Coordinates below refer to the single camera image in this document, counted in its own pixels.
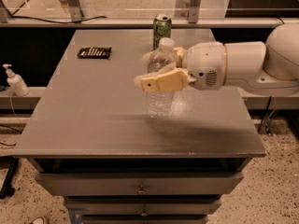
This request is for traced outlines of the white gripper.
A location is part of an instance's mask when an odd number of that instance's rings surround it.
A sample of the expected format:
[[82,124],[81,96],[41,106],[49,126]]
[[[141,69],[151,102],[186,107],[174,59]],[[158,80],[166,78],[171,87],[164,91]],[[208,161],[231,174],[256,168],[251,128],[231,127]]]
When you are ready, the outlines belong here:
[[175,47],[177,67],[167,72],[154,72],[134,78],[135,85],[145,92],[181,91],[189,84],[199,90],[218,90],[226,72],[226,48],[220,42],[196,44],[185,51]]

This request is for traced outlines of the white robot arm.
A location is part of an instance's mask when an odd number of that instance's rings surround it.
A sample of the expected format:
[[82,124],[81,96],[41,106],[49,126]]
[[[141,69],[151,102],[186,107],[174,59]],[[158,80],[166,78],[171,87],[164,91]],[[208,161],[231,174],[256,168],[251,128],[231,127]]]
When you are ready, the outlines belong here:
[[198,43],[178,53],[181,64],[135,77],[142,91],[199,91],[234,86],[249,93],[279,97],[299,89],[299,24],[284,23],[265,42]]

